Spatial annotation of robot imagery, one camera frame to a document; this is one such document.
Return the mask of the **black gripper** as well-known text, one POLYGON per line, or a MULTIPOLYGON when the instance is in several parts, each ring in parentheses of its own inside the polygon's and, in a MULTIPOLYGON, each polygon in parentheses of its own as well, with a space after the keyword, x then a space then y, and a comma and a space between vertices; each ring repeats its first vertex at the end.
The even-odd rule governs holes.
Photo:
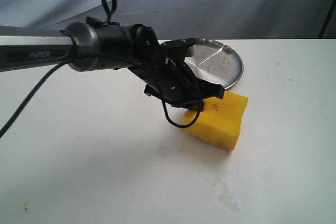
POLYGON ((137 49, 140 64, 128 69, 146 83, 144 93, 155 96, 175 108, 202 112, 204 99, 223 99, 224 87, 197 78, 185 58, 170 58, 164 48, 137 49))

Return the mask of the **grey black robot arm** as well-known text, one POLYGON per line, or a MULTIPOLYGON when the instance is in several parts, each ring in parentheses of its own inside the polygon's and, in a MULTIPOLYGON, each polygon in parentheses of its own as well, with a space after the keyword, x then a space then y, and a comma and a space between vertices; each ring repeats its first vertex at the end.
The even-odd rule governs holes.
POLYGON ((145 94, 196 110, 207 98, 223 98, 224 88, 196 77, 186 64, 195 44, 195 38, 160 43, 152 28, 140 24, 74 22, 61 31, 3 26, 1 71, 62 61, 79 72, 127 68, 145 82, 145 94))

